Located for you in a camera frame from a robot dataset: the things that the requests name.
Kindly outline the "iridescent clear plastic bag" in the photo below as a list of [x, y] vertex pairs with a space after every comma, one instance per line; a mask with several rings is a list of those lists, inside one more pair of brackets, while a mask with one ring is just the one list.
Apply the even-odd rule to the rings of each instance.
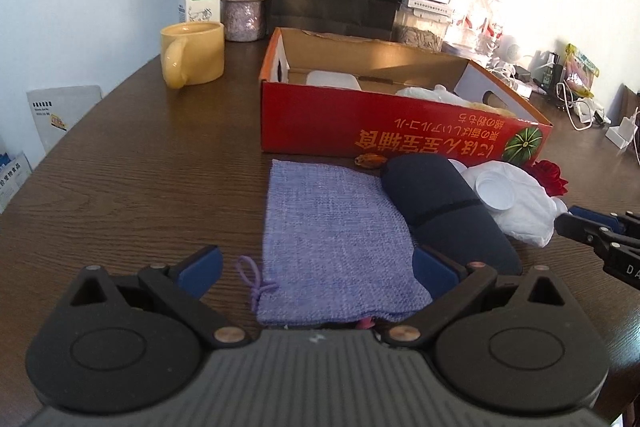
[[456, 94], [448, 91], [441, 84], [436, 84], [434, 89], [426, 89], [422, 87], [405, 87], [396, 92], [397, 96], [404, 98], [414, 98], [415, 100], [444, 103], [448, 105], [469, 107], [470, 102], [465, 101]]

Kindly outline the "blue white booklet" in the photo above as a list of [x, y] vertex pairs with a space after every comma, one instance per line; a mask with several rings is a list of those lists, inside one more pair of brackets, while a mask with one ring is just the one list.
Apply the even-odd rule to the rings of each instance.
[[32, 167], [23, 153], [11, 156], [1, 142], [0, 168], [0, 212], [3, 212], [32, 174]]

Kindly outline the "red cardboard box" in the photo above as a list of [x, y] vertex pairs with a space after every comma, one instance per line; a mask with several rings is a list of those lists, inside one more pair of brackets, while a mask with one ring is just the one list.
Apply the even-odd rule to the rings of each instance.
[[[313, 70], [353, 75], [361, 90], [307, 86]], [[470, 106], [396, 95], [436, 84]], [[400, 43], [278, 28], [260, 71], [260, 144], [268, 153], [436, 153], [468, 166], [523, 165], [551, 130], [536, 107], [477, 63]]]

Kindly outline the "pack of water bottles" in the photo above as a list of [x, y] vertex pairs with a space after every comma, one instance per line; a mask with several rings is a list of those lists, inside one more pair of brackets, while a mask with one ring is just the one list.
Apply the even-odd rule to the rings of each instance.
[[492, 57], [503, 33], [501, 0], [454, 0], [446, 43]]

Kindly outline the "clear jar of seeds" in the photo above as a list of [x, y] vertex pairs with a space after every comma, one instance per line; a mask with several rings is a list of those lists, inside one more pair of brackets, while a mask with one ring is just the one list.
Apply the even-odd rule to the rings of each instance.
[[431, 52], [440, 52], [450, 21], [439, 15], [415, 16], [413, 12], [398, 11], [392, 38], [395, 42]]

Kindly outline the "purple woven drawstring pouch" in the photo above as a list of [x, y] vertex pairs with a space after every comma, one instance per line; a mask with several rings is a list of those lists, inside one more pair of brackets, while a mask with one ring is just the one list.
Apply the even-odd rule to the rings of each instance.
[[377, 176], [276, 160], [262, 260], [242, 257], [236, 269], [264, 326], [400, 322], [433, 301], [413, 275], [413, 251]]

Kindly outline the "white leaflet by wall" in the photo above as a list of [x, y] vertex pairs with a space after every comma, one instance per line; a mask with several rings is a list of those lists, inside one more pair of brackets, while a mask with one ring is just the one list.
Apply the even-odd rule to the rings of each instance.
[[99, 86], [28, 91], [27, 101], [43, 150], [49, 153], [101, 100], [102, 91]]

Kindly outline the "colourful snack packet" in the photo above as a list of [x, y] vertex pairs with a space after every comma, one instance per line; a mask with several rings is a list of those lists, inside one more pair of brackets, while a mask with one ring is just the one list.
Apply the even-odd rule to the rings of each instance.
[[600, 76], [600, 70], [574, 44], [565, 47], [565, 83], [582, 98], [592, 98], [593, 81]]

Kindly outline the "red fabric rose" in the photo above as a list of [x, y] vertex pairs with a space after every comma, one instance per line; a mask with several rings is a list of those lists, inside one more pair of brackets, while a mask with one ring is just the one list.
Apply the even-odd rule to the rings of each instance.
[[538, 181], [548, 196], [563, 196], [567, 193], [568, 181], [562, 178], [561, 169], [554, 162], [536, 161], [527, 167], [527, 172]]

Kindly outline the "white round cap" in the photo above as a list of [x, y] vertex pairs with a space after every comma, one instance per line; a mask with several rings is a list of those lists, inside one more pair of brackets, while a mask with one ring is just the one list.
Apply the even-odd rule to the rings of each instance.
[[474, 190], [491, 211], [505, 212], [513, 207], [515, 193], [508, 178], [496, 172], [483, 172], [475, 180]]

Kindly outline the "white plastic bag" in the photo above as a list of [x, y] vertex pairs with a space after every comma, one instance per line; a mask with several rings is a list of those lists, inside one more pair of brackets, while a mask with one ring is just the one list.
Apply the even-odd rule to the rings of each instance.
[[536, 247], [546, 247], [554, 220], [567, 210], [559, 197], [549, 196], [533, 176], [502, 161], [468, 167], [450, 159], [506, 236]]

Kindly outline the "small amber hair clip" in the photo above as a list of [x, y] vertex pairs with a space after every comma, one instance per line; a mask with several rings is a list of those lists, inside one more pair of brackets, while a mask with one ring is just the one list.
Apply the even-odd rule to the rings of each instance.
[[365, 153], [355, 158], [355, 165], [362, 169], [380, 169], [387, 162], [387, 158], [375, 153]]

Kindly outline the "white flat box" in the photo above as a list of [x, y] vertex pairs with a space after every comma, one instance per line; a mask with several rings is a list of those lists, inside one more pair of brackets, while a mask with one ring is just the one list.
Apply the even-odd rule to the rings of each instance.
[[431, 0], [401, 0], [401, 3], [408, 9], [431, 12], [444, 17], [450, 17], [454, 12], [448, 4]]

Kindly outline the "yellow ceramic mug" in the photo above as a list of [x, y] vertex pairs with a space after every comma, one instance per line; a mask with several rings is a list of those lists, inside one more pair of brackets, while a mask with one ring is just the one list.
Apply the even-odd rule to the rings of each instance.
[[224, 25], [186, 22], [163, 28], [160, 64], [169, 89], [217, 80], [224, 75]]

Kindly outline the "dark navy pouch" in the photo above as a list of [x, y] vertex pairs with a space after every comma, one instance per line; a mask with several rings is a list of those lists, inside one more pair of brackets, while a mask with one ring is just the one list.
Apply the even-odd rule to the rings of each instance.
[[480, 261], [501, 275], [520, 275], [509, 239], [449, 159], [415, 153], [383, 165], [380, 179], [416, 243], [458, 265]]

